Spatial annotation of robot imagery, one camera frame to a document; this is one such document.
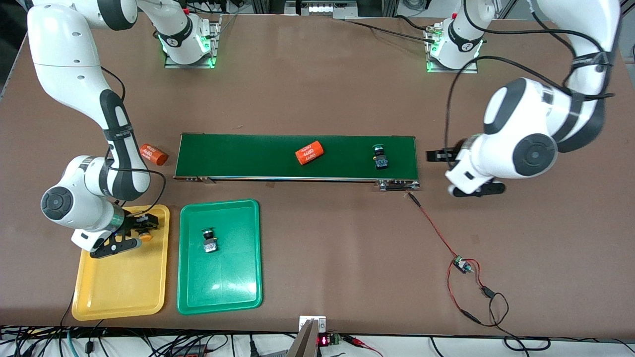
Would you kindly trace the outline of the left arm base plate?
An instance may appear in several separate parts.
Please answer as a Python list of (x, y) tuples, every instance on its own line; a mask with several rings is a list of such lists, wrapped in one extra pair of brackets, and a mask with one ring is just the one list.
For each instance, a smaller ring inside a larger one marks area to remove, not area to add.
[(452, 19), (435, 23), (424, 30), (427, 72), (457, 73), (465, 64), (479, 55), (483, 39), (457, 38), (456, 43), (449, 29)]

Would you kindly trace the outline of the green conveyor belt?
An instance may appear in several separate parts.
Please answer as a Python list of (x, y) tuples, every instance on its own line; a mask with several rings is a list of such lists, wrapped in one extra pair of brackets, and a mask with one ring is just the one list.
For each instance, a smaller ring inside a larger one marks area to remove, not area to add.
[[(324, 155), (300, 165), (295, 152), (314, 141)], [(388, 169), (377, 170), (382, 144)], [(420, 188), (413, 136), (220, 135), (183, 133), (174, 177), (179, 180), (340, 181), (374, 183), (381, 191)]]

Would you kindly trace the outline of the green plastic tray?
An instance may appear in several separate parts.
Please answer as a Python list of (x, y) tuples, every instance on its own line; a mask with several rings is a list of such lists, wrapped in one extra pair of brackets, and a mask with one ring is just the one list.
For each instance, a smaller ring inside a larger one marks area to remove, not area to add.
[[(218, 250), (204, 253), (202, 229)], [(254, 309), (263, 301), (260, 205), (254, 199), (186, 205), (181, 210), (177, 310), (182, 315)]]

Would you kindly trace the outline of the metal device with light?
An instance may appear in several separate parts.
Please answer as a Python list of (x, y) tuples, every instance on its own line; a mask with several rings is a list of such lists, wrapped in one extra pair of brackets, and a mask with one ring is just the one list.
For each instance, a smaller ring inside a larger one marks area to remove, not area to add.
[(284, 0), (283, 14), (323, 16), (335, 19), (358, 17), (357, 0)]

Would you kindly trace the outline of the orange printed cylinder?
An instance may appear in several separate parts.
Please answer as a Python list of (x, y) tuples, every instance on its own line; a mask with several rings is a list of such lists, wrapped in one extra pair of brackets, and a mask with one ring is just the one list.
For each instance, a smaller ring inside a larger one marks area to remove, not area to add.
[(324, 155), (324, 148), (319, 141), (314, 141), (295, 152), (295, 157), (300, 165), (306, 165), (322, 155)]
[(161, 151), (154, 145), (143, 144), (139, 149), (140, 155), (157, 166), (163, 166), (169, 158), (166, 152)]

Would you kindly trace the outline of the silver mounting bracket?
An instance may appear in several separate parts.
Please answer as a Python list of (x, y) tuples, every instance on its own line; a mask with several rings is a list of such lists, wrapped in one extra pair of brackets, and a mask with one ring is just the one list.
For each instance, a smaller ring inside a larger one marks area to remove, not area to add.
[(299, 331), (303, 325), (309, 320), (317, 321), (318, 331), (320, 334), (326, 334), (326, 316), (314, 316), (314, 315), (301, 315), (299, 317)]

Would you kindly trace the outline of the yellow plastic tray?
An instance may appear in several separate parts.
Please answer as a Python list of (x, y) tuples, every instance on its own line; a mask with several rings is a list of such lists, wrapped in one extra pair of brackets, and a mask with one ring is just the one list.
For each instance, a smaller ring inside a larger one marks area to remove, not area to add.
[(105, 258), (82, 251), (72, 303), (78, 321), (128, 318), (158, 312), (165, 302), (170, 210), (156, 205), (152, 239), (141, 247)]

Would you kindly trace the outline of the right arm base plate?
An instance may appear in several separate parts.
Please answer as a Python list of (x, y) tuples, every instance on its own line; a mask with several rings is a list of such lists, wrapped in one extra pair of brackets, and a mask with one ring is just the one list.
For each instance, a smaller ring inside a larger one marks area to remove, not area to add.
[(188, 14), (192, 20), (192, 31), (180, 42), (179, 47), (171, 47), (176, 43), (173, 39), (159, 36), (165, 54), (164, 68), (215, 68), (222, 20), (211, 22), (196, 14)]

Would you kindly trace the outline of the red alligator clip lead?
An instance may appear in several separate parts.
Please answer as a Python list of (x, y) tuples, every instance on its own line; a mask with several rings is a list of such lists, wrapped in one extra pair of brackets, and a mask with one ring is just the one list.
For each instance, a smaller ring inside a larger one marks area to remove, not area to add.
[(379, 355), (379, 357), (384, 357), (384, 355), (381, 354), (381, 352), (379, 352), (378, 350), (375, 350), (374, 348), (368, 346), (368, 344), (364, 343), (360, 339), (358, 339), (356, 337), (352, 337), (352, 335), (340, 334), (340, 338), (343, 341), (345, 341), (346, 343), (353, 345), (354, 347), (361, 348), (363, 350), (372, 351), (374, 353), (377, 353), (377, 355)]

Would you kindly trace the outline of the grey metal bar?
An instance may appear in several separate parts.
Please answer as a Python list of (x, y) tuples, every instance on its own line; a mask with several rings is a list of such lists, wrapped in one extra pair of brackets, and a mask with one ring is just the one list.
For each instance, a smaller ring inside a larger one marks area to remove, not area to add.
[(306, 322), (298, 332), (285, 357), (317, 357), (318, 327), (315, 320)]

